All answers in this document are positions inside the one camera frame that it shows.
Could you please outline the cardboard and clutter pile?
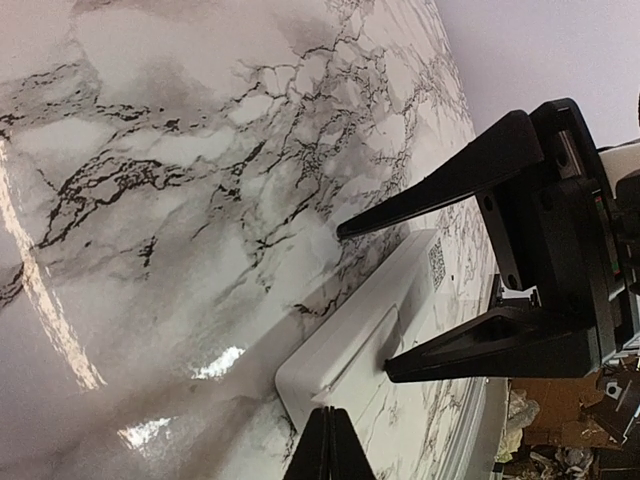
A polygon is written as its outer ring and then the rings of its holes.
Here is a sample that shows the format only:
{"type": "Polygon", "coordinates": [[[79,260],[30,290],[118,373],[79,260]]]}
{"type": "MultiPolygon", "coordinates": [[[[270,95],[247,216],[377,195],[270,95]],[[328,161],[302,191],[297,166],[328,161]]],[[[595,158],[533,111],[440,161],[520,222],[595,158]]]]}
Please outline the cardboard and clutter pile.
{"type": "Polygon", "coordinates": [[[510,381],[498,479],[637,479],[639,357],[580,379],[510,381]]]}

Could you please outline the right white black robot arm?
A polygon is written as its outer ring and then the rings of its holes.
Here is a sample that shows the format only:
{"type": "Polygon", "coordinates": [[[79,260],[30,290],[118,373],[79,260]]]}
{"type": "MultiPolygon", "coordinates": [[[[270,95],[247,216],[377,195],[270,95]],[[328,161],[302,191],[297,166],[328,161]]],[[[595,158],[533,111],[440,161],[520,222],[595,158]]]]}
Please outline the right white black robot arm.
{"type": "Polygon", "coordinates": [[[504,284],[485,313],[384,364],[395,383],[582,378],[639,335],[639,169],[608,173],[575,101],[514,110],[416,185],[339,225],[349,239],[474,198],[504,284]]]}

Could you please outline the white remote control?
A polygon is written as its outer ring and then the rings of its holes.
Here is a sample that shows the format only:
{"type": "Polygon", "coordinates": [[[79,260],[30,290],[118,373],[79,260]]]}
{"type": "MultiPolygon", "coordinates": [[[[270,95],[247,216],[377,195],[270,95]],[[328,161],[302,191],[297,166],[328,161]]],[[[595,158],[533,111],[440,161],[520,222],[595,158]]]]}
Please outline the white remote control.
{"type": "Polygon", "coordinates": [[[411,232],[276,372],[295,430],[323,406],[358,421],[387,380],[384,362],[416,345],[448,280],[439,231],[411,232]]]}

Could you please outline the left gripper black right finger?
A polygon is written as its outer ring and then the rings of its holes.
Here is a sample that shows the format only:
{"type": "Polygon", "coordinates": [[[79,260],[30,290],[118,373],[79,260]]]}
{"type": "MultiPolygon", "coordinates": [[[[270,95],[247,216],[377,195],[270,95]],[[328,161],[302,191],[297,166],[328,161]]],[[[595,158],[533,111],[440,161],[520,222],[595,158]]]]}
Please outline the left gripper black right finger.
{"type": "Polygon", "coordinates": [[[329,410],[329,470],[332,480],[375,480],[348,412],[329,410]]]}

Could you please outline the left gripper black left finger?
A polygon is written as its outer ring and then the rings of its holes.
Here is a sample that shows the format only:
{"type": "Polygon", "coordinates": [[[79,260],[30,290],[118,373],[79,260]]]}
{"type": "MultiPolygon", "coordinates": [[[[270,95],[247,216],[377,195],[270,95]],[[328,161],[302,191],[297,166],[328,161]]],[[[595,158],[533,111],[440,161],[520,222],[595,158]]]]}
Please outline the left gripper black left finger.
{"type": "Polygon", "coordinates": [[[329,479],[329,412],[328,407],[311,412],[284,480],[329,479]]]}

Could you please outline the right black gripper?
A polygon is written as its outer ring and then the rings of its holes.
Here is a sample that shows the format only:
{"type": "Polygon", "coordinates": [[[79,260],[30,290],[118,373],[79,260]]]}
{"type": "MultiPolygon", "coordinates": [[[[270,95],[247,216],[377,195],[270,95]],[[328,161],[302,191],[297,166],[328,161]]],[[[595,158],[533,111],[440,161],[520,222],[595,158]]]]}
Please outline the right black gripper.
{"type": "Polygon", "coordinates": [[[476,195],[499,272],[541,308],[496,307],[384,362],[393,383],[583,378],[625,337],[625,265],[612,188],[570,98],[507,113],[407,190],[337,227],[340,240],[476,195]]]}

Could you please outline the front aluminium rail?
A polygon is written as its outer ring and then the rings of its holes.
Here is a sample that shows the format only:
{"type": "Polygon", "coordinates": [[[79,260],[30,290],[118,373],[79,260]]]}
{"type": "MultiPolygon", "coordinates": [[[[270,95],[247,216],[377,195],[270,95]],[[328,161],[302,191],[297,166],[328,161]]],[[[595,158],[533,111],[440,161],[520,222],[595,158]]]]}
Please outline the front aluminium rail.
{"type": "Polygon", "coordinates": [[[496,456],[508,414],[504,378],[473,378],[451,442],[429,479],[495,479],[496,456]]]}

